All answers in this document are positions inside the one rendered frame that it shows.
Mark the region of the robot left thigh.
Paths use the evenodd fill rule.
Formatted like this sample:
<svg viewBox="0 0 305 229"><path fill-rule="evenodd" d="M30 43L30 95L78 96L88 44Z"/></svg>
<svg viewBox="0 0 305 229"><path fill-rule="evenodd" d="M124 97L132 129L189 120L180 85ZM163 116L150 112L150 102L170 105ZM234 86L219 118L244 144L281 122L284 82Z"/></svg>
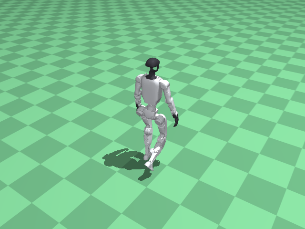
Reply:
<svg viewBox="0 0 305 229"><path fill-rule="evenodd" d="M144 105L139 106L136 113L137 113L137 115L139 115L142 118L143 122L146 124L145 133L147 135L151 135L153 133L152 120L143 116L143 111L144 111L145 107L146 106L144 106Z"/></svg>

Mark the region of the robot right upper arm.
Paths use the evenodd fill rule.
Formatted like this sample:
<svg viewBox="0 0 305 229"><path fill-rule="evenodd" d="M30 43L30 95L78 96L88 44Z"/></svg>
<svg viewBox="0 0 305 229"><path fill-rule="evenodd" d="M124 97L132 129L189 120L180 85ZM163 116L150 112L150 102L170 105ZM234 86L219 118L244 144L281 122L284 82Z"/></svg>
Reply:
<svg viewBox="0 0 305 229"><path fill-rule="evenodd" d="M167 80L161 79L159 81L160 87L163 89L165 102L166 104L171 104L171 91L170 91L170 83Z"/></svg>

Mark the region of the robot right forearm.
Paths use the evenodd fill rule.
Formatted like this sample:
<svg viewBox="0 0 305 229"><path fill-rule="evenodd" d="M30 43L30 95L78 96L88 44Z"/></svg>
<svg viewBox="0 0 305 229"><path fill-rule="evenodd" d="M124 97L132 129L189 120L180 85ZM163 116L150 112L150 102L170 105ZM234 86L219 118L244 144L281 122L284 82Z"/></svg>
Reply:
<svg viewBox="0 0 305 229"><path fill-rule="evenodd" d="M172 115L175 114L177 116L178 112L176 111L173 98L171 98L171 104L168 104L168 107L170 108Z"/></svg>

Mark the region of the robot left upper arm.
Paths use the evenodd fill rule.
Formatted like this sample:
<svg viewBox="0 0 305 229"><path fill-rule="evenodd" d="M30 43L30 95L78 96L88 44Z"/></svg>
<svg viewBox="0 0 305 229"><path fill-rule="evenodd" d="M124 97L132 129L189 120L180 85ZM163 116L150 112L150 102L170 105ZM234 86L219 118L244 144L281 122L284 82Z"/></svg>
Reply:
<svg viewBox="0 0 305 229"><path fill-rule="evenodd" d="M142 91L140 90L141 89L141 78L144 74L139 74L135 80L136 80L136 83L135 83L135 94L137 96L141 96L142 95Z"/></svg>

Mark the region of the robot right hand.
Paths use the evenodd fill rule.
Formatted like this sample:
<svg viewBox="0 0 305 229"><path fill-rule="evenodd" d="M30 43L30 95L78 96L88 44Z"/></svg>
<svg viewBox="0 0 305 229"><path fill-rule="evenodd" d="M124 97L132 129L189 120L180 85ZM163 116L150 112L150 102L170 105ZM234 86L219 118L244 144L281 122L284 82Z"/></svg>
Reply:
<svg viewBox="0 0 305 229"><path fill-rule="evenodd" d="M178 115L176 116L175 114L173 114L173 118L175 119L174 127L176 127L178 124L178 120L179 120Z"/></svg>

